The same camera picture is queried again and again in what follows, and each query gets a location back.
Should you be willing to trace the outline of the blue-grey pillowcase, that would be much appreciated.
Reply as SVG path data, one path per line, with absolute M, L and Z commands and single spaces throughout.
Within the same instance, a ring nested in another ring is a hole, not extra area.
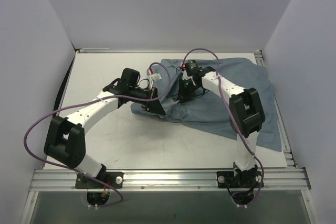
M 133 103 L 131 112 L 152 119 L 180 123 L 196 130 L 216 134 L 236 140 L 235 131 L 230 125 L 229 114 L 223 101 L 212 92 L 202 94 L 201 89 L 196 91 L 197 97 L 186 103 L 171 105 L 169 98 L 177 100 L 179 85 L 177 68 L 181 65 L 181 59 L 163 59 L 161 66 L 153 66 L 153 70 L 159 73 L 161 80 L 155 82 L 158 95 L 161 96 L 167 87 L 169 93 L 160 98 L 160 103 L 166 115 L 161 116 L 145 111 L 140 104 Z M 274 151 L 281 151 L 281 139 L 277 123 L 277 111 L 275 107 L 274 86 L 268 78 L 266 68 L 252 63 L 246 58 L 228 58 L 216 60 L 197 60 L 202 67 L 211 66 L 218 68 L 221 76 L 244 88 L 255 88 L 260 96 L 266 120 L 259 132 L 257 145 Z

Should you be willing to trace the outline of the white pillow yellow edge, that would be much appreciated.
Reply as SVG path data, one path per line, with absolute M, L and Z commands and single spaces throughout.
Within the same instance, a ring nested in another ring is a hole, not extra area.
M 169 98 L 169 102 L 170 102 L 171 105 L 176 105 L 176 104 L 179 103 L 179 100 L 174 100 L 172 98 Z

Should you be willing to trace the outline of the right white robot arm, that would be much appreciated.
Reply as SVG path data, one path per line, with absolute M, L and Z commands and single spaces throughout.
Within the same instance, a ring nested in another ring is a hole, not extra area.
M 181 102 L 191 100 L 199 88 L 214 93 L 224 101 L 230 124 L 237 134 L 232 182 L 237 187 L 261 183 L 262 172 L 258 170 L 255 152 L 266 117 L 258 91 L 240 87 L 222 77 L 214 68 L 198 66 L 195 60 L 183 62 L 181 70 L 178 85 Z

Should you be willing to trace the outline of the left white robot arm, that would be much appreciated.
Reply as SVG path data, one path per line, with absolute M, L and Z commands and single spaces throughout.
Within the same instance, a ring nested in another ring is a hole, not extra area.
M 105 86 L 93 102 L 66 116 L 50 121 L 44 153 L 63 165 L 88 175 L 94 188 L 102 187 L 107 180 L 106 167 L 86 153 L 85 137 L 89 130 L 107 114 L 129 101 L 141 104 L 148 112 L 165 115 L 153 86 L 138 86 L 140 73 L 125 68 L 120 78 Z

